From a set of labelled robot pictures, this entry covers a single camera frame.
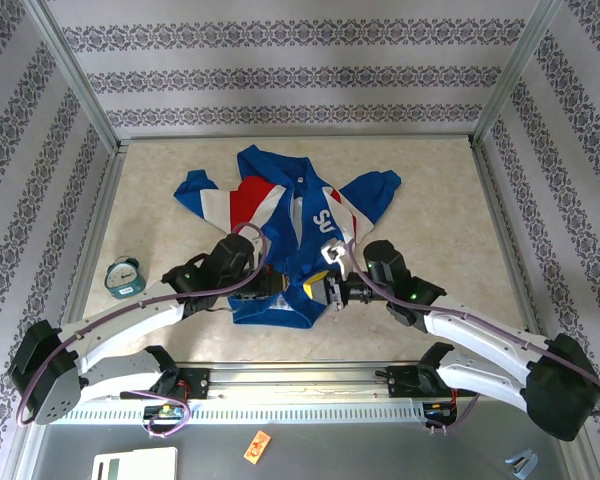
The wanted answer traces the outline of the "blue red white jacket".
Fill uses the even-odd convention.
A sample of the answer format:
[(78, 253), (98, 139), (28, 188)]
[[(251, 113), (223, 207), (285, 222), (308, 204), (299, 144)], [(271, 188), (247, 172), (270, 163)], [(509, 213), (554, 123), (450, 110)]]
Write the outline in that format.
[(374, 228), (401, 186), (392, 170), (364, 173), (337, 189), (315, 172), (307, 157), (289, 157), (252, 145), (237, 155), (241, 182), (220, 189), (203, 170), (190, 171), (174, 192), (186, 209), (229, 233), (264, 234), (266, 263), (284, 274), (288, 287), (269, 299), (230, 298), (233, 321), (310, 329), (325, 306), (309, 298), (303, 284), (330, 269), (321, 249), (337, 239), (361, 240)]

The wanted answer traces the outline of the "teal alarm clock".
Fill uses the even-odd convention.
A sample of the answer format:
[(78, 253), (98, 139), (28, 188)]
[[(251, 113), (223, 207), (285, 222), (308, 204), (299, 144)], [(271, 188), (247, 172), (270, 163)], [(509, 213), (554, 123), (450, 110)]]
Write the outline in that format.
[(139, 261), (130, 256), (116, 258), (106, 270), (104, 287), (118, 300), (143, 292), (146, 288), (146, 280), (140, 271)]

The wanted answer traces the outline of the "orange printed card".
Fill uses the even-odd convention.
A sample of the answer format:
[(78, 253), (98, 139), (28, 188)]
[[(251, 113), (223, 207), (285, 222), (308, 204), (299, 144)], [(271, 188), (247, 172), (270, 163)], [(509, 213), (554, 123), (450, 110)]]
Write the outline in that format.
[(246, 449), (244, 458), (251, 464), (256, 465), (270, 441), (271, 436), (266, 432), (259, 430)]

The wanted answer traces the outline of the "grey metal panel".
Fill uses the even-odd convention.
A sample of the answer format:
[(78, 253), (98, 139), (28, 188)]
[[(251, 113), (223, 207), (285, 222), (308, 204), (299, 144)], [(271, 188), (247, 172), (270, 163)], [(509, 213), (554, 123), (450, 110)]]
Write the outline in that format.
[[(271, 441), (256, 465), (255, 434)], [(527, 480), (600, 480), (586, 435), (561, 442), (519, 410), (482, 400), (449, 433), (419, 423), (199, 425), (165, 440), (178, 450), (177, 480), (518, 480), (504, 460), (532, 449)]]

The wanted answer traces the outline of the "white box with display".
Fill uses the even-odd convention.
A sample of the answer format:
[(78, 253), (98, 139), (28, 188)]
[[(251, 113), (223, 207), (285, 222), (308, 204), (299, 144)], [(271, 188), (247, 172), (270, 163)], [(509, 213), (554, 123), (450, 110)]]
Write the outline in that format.
[(91, 480), (177, 480), (175, 447), (136, 449), (94, 457)]

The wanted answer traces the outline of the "grey blue clip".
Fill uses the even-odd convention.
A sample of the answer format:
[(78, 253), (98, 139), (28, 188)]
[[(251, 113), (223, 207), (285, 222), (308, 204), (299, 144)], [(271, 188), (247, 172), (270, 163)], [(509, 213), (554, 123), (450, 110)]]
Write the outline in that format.
[(527, 480), (538, 465), (538, 455), (530, 448), (517, 452), (504, 460), (512, 468), (512, 474), (518, 480)]

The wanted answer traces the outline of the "aluminium mounting rail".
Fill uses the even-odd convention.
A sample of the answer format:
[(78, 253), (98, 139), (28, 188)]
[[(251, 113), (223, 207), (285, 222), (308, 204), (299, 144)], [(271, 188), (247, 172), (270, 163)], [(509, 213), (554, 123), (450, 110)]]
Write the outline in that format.
[[(143, 371), (136, 361), (126, 370), (114, 370), (114, 360), (95, 370), (95, 379), (82, 390), (81, 402), (113, 400), (122, 392), (145, 390), (160, 372)], [(387, 366), (409, 366), (414, 362), (264, 362), (179, 363), (180, 368), (210, 370), (206, 400), (256, 405), (309, 403), (366, 403), (396, 400), (388, 395), (387, 383), (375, 372)]]

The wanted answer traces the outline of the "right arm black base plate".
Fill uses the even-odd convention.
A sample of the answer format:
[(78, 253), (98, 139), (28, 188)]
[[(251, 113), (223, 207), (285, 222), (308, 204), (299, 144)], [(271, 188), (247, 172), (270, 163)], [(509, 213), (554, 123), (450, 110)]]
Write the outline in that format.
[(387, 366), (385, 369), (390, 398), (425, 398), (425, 389), (417, 366)]

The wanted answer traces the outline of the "aluminium table side rail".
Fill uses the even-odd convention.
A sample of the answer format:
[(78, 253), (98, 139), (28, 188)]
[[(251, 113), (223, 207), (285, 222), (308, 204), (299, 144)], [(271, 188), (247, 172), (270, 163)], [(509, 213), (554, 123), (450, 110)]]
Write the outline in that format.
[(71, 289), (66, 296), (59, 319), (61, 327), (81, 320), (84, 314), (126, 154), (127, 147), (120, 146), (111, 154), (108, 160), (98, 197), (93, 205), (89, 229), (85, 233), (82, 242), (82, 249), (78, 257), (79, 262), (72, 276)]
[(531, 333), (545, 334), (546, 331), (539, 320), (533, 295), (527, 282), (527, 269), (518, 249), (516, 235), (512, 230), (506, 205), (499, 193), (498, 182), (492, 176), (489, 161), (481, 149), (471, 145), (471, 153), (484, 189), (485, 199), (523, 323)]

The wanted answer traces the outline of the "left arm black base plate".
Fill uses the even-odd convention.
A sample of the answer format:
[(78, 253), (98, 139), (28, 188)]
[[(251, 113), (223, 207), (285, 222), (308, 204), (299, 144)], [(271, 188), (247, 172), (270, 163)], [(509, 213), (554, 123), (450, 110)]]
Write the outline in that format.
[(151, 393), (179, 400), (206, 400), (210, 386), (210, 370), (205, 368), (176, 368), (164, 371)]

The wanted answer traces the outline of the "aluminium frame post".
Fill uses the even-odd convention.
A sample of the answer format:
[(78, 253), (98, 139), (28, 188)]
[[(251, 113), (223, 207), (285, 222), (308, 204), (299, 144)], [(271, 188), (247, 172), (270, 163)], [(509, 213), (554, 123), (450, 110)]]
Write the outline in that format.
[(522, 34), (507, 60), (497, 80), (493, 92), (487, 99), (484, 108), (469, 134), (472, 149), (476, 150), (489, 134), (502, 108), (523, 71), (534, 50), (539, 45), (557, 10), (564, 0), (539, 0), (533, 14), (527, 22)]
[(115, 154), (120, 140), (46, 0), (21, 0), (21, 2), (107, 151)]

